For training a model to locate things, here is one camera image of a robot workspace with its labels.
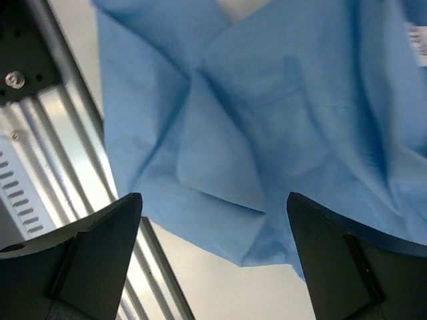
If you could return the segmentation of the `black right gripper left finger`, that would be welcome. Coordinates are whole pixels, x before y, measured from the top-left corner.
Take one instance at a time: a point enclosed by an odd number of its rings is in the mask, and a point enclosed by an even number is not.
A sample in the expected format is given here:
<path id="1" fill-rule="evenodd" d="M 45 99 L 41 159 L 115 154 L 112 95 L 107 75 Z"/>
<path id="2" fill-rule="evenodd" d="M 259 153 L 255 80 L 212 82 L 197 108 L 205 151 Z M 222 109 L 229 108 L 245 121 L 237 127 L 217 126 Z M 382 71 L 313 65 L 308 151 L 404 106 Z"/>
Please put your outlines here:
<path id="1" fill-rule="evenodd" d="M 1 249 L 2 319 L 115 319 L 143 199 Z"/>

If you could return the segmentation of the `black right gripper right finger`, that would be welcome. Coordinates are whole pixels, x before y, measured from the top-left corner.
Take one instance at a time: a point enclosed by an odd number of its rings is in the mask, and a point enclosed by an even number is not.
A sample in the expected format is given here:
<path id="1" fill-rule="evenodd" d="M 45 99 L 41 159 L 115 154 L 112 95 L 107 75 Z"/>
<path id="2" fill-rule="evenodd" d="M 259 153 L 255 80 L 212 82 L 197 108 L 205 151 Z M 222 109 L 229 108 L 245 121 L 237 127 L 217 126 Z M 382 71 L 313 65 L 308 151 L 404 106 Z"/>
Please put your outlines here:
<path id="1" fill-rule="evenodd" d="M 287 210 L 316 319 L 426 318 L 426 246 L 299 193 Z"/>

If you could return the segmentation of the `light blue shirt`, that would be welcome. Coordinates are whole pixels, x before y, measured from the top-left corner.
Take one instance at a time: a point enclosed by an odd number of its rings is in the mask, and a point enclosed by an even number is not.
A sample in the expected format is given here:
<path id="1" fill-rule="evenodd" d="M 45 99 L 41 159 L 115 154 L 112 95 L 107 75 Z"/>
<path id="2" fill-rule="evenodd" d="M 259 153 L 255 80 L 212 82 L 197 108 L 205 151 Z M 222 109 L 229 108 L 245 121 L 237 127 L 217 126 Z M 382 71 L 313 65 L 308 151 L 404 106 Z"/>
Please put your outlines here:
<path id="1" fill-rule="evenodd" d="M 152 221 L 298 273 L 290 193 L 426 242 L 425 1 L 94 5 L 107 156 Z"/>

